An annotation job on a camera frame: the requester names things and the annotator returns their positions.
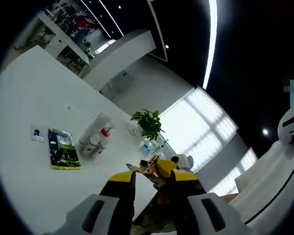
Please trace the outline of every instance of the led strip light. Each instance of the led strip light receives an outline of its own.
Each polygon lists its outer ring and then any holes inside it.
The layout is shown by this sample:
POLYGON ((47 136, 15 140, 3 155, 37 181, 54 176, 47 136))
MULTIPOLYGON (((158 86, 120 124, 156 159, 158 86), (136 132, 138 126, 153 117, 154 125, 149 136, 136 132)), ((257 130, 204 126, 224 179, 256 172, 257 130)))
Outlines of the led strip light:
POLYGON ((109 16, 111 17, 111 19, 113 20, 113 22, 115 23, 115 25, 117 26, 118 30, 120 31, 120 33, 122 34, 122 36, 124 36, 124 34, 122 33, 120 27, 118 26, 118 24, 116 23, 116 21, 114 20, 114 18, 111 16, 110 12, 108 11, 108 9, 105 7, 105 5, 103 5, 102 1, 99 0, 101 5, 104 7, 104 9, 106 9, 106 11, 108 12, 109 16))
POLYGON ((207 88, 208 80, 210 77, 212 61, 214 59, 215 47, 216 47, 216 39, 217 39, 217 23, 218 23, 218 15, 217 15, 217 0, 209 0, 209 8, 210 8, 210 42, 209 42, 209 51, 208 51, 208 60, 207 60, 207 68, 204 77, 204 83, 202 85, 203 89, 207 88))
POLYGON ((103 25, 100 23, 100 21, 97 19, 97 17, 93 14, 93 12, 89 9, 89 7, 83 2, 83 0, 80 0, 82 2, 82 4, 84 4, 84 6, 89 10, 89 12, 93 15, 93 17, 96 19, 96 21, 98 21, 98 23, 101 25, 101 27, 103 28, 103 30, 108 34, 109 38, 111 38, 110 34, 107 32, 107 30, 103 27, 103 25))

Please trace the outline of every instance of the black ceiling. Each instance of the black ceiling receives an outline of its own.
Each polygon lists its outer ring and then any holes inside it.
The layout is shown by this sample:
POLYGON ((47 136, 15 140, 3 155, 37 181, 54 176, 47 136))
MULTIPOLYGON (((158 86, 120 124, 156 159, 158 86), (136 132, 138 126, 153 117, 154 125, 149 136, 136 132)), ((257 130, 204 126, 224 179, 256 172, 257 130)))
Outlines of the black ceiling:
MULTIPOLYGON (((165 58, 147 0, 101 1, 123 34, 150 29, 157 45, 152 53, 165 58)), ((109 34, 114 32, 112 38, 122 36, 99 0, 87 4, 109 34)), ((190 84, 202 86, 210 39, 209 0, 154 0, 152 6, 169 46, 168 62, 160 62, 190 84)), ((289 108, 283 84, 294 77, 294 3, 217 0, 217 7, 216 50, 207 92, 261 156, 277 140, 278 122, 289 108), (263 128, 269 136, 263 136, 263 128)))

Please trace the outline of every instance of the white table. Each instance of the white table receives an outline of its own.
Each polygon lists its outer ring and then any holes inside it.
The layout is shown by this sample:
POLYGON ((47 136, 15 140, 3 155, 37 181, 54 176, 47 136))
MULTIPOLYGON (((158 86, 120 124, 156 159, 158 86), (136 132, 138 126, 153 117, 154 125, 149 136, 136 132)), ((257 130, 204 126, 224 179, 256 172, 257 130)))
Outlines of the white table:
MULTIPOLYGON (((0 74, 0 179, 25 224, 35 233, 53 232, 66 213, 109 177, 138 165, 143 157, 126 122, 130 116, 36 46, 0 74), (67 104, 72 109, 65 110, 67 104), (100 112, 113 118, 112 142, 95 161, 80 158, 81 170, 51 169, 49 147, 30 139, 31 124, 68 131, 77 141, 100 112)), ((137 174, 135 216, 155 195, 152 183, 137 174)))
POLYGON ((49 16, 47 16, 44 12, 39 13, 38 18, 54 32, 54 38, 48 43, 45 50, 51 54, 54 58, 56 58, 61 51, 68 46, 72 49, 87 65, 89 65, 88 56, 82 51, 81 48, 76 45, 75 42, 65 32, 57 26, 49 16))

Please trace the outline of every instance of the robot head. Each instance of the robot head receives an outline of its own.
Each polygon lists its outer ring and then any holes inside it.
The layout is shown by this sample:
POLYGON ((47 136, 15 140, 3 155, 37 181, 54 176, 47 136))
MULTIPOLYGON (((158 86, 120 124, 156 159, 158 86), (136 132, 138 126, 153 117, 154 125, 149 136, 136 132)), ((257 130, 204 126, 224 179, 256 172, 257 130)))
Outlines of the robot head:
POLYGON ((294 141, 294 107, 281 118, 278 126, 278 136, 283 144, 294 141))

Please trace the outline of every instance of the green leaves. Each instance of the green leaves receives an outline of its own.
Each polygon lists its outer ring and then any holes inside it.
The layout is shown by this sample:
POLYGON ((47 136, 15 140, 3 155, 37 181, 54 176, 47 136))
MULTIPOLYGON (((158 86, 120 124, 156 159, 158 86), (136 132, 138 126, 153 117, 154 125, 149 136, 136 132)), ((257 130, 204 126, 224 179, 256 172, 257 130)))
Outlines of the green leaves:
POLYGON ((143 109, 142 112, 136 112, 131 120, 138 122, 138 125, 143 129, 142 136, 146 136, 150 140, 156 140, 161 130, 161 122, 159 111, 150 112, 147 109, 143 109))

